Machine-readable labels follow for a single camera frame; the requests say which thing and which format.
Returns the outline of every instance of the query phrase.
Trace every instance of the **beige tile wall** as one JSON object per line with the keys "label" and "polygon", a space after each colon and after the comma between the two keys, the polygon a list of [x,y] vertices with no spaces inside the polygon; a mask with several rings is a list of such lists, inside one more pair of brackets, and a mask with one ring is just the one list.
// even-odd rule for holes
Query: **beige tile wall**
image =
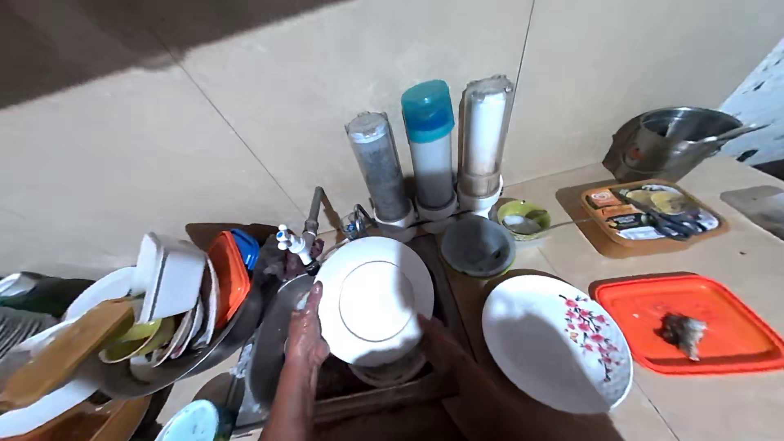
{"label": "beige tile wall", "polygon": [[401,93],[443,78],[457,115],[470,80],[514,80],[530,1],[345,2],[191,50],[183,66],[300,209],[321,185],[346,214],[369,207],[343,126],[385,111],[412,173]]}
{"label": "beige tile wall", "polygon": [[[343,124],[388,112],[410,172],[400,94],[443,78],[457,106],[471,79],[516,78],[530,1],[5,2],[0,273],[102,275],[191,222],[299,226],[315,185],[366,204]],[[598,161],[643,110],[718,105],[781,23],[778,0],[539,0],[506,181]]]}
{"label": "beige tile wall", "polygon": [[3,109],[0,146],[0,272],[100,277],[147,231],[302,219],[178,67]]}
{"label": "beige tile wall", "polygon": [[503,175],[601,161],[643,111],[717,107],[784,36],[780,0],[537,1]]}

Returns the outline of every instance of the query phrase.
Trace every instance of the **faucet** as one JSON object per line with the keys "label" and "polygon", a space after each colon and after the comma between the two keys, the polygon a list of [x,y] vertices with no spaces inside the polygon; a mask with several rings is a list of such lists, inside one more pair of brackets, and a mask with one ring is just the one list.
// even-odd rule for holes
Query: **faucet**
{"label": "faucet", "polygon": [[316,187],[301,236],[289,233],[289,227],[285,224],[278,226],[278,233],[275,235],[278,240],[278,249],[289,250],[299,256],[308,275],[316,275],[321,267],[318,261],[310,256],[310,248],[313,247],[313,242],[318,234],[318,213],[321,211],[322,198],[324,198],[324,188]]}

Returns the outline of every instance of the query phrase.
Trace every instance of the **blue lid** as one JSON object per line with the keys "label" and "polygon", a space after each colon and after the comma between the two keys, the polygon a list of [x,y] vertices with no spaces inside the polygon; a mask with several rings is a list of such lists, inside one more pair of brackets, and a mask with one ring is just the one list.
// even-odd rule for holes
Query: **blue lid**
{"label": "blue lid", "polygon": [[421,82],[403,92],[403,122],[408,140],[419,144],[449,134],[455,126],[449,86],[442,79]]}

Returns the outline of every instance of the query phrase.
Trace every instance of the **spoon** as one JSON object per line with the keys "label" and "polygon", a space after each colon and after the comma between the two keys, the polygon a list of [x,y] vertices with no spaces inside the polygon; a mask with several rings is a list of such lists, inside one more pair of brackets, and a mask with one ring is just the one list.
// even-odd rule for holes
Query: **spoon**
{"label": "spoon", "polygon": [[553,228],[562,227],[564,225],[571,225],[571,224],[581,224],[582,222],[591,221],[590,217],[587,219],[581,220],[570,220],[569,222],[561,222],[560,224],[550,225],[547,228],[542,228],[535,220],[529,218],[528,216],[532,213],[535,214],[535,217],[540,215],[541,213],[545,213],[544,210],[534,210],[528,213],[526,216],[518,216],[517,214],[511,214],[507,217],[504,217],[501,221],[504,227],[508,228],[510,231],[518,233],[519,235],[534,235],[536,233],[540,233],[542,231],[552,230]]}

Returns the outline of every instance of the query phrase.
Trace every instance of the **hand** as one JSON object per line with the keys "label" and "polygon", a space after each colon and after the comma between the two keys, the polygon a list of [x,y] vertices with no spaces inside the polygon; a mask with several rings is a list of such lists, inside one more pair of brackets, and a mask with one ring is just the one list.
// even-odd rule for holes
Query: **hand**
{"label": "hand", "polygon": [[287,362],[317,368],[329,356],[329,345],[321,338],[321,323],[318,321],[318,302],[321,301],[322,290],[321,282],[316,282],[310,288],[305,308],[292,313],[289,340],[286,343]]}
{"label": "hand", "polygon": [[427,319],[422,314],[417,314],[416,319],[422,329],[419,346],[436,370],[448,371],[455,363],[462,363],[465,361],[463,359],[470,358],[441,320],[435,317]]}

